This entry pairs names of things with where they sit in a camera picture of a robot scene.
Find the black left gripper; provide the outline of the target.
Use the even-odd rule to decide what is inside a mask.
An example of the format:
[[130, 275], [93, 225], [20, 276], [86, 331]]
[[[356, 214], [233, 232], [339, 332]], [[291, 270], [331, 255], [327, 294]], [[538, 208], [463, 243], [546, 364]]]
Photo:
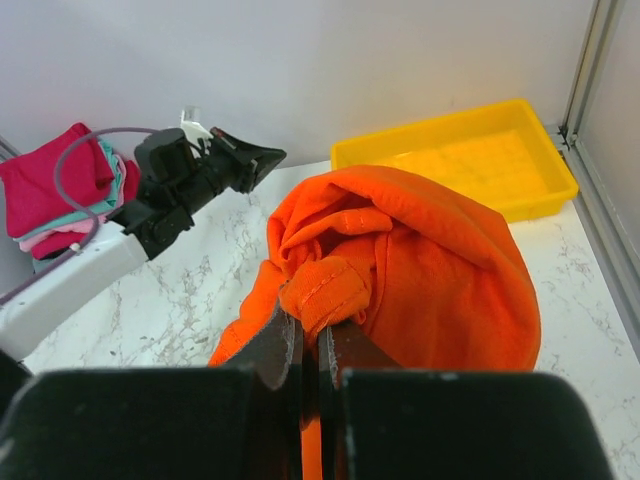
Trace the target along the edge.
[[227, 189], [251, 193], [286, 158], [282, 149], [247, 143], [218, 127], [210, 133], [196, 142], [178, 128], [149, 135], [134, 150], [141, 168], [136, 199], [194, 214]]

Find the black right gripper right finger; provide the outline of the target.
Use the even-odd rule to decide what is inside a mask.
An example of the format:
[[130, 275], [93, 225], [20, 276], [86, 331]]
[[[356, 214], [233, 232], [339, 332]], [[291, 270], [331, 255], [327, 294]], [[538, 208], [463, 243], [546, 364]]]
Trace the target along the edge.
[[343, 322], [323, 329], [317, 339], [319, 383], [338, 388], [346, 369], [399, 369], [355, 323]]

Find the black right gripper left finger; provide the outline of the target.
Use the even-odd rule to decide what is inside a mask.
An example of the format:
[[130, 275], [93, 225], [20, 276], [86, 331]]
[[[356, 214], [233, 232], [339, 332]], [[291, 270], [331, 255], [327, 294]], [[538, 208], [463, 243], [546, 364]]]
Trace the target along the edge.
[[269, 390], [280, 390], [303, 370], [303, 329], [277, 300], [273, 312], [250, 341], [224, 367], [254, 372]]

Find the yellow plastic tray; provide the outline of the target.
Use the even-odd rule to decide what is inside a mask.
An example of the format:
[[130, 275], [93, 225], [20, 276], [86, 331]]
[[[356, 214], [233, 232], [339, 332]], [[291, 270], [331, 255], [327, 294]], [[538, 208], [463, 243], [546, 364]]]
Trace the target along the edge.
[[382, 130], [334, 144], [333, 169], [387, 166], [426, 177], [509, 223], [559, 213], [579, 185], [524, 99]]

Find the orange t shirt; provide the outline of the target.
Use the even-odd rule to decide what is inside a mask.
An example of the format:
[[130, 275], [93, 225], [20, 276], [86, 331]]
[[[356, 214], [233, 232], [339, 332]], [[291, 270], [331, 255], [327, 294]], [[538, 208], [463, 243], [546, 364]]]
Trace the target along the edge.
[[267, 223], [268, 256], [211, 357], [219, 366], [275, 308], [309, 343], [354, 321], [404, 367], [534, 368], [537, 297], [503, 216], [431, 180], [357, 166], [306, 179]]

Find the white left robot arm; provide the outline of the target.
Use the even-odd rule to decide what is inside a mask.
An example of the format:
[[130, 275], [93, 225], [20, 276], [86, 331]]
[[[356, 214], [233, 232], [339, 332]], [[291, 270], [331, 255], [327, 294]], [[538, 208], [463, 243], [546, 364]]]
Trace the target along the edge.
[[162, 254], [226, 189], [251, 193], [286, 157], [193, 121], [142, 132], [136, 199], [106, 223], [93, 222], [77, 248], [2, 297], [1, 352], [10, 360], [21, 362], [92, 298]]

